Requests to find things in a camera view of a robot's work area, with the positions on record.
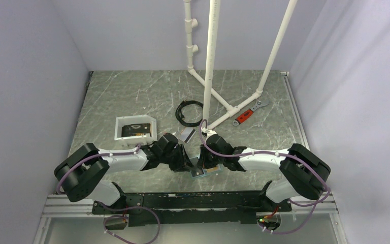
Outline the green card holder wallet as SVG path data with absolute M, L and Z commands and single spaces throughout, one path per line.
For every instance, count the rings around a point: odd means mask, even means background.
M 190 162 L 193 164 L 193 167 L 189 169 L 189 173 L 192 178 L 206 177 L 212 174 L 216 175 L 218 172 L 221 172 L 223 170 L 221 164 L 218 164 L 215 167 L 209 169 L 203 168 L 201 163 L 199 163 L 199 158 L 197 157 L 190 158 Z

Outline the white plastic card tray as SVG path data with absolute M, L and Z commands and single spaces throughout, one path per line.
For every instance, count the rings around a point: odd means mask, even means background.
M 150 144 L 157 140 L 156 119 L 145 114 L 116 117 L 114 140 L 122 146 Z

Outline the silver grey card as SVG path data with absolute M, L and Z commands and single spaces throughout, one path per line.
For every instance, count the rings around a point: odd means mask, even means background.
M 202 169 L 193 169 L 190 171 L 192 178 L 199 178 L 203 177 L 205 175 L 204 171 Z

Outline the gold VIP card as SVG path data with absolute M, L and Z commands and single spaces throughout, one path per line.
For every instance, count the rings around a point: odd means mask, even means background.
M 207 174 L 217 173 L 217 172 L 220 172 L 220 171 L 222 171 L 222 165 L 221 164 L 217 164 L 215 167 L 205 169 L 205 172 Z

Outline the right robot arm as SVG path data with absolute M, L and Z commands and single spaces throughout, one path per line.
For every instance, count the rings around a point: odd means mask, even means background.
M 217 134 L 202 140 L 200 164 L 212 168 L 222 164 L 230 171 L 270 171 L 281 174 L 279 180 L 265 184 L 259 203 L 262 209 L 272 211 L 283 200 L 301 196 L 320 199 L 328 191 L 327 179 L 331 168 L 301 144 L 288 149 L 258 150 L 233 147 Z

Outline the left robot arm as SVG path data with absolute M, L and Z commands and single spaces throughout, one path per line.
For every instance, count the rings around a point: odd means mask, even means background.
M 159 164 L 168 165 L 173 172 L 189 172 L 193 168 L 184 146 L 170 133 L 131 149 L 105 150 L 87 143 L 55 168 L 56 192 L 65 194 L 71 202 L 99 201 L 117 214 L 126 205 L 124 191 L 118 184 L 104 180 L 104 176 L 121 171 L 146 171 Z

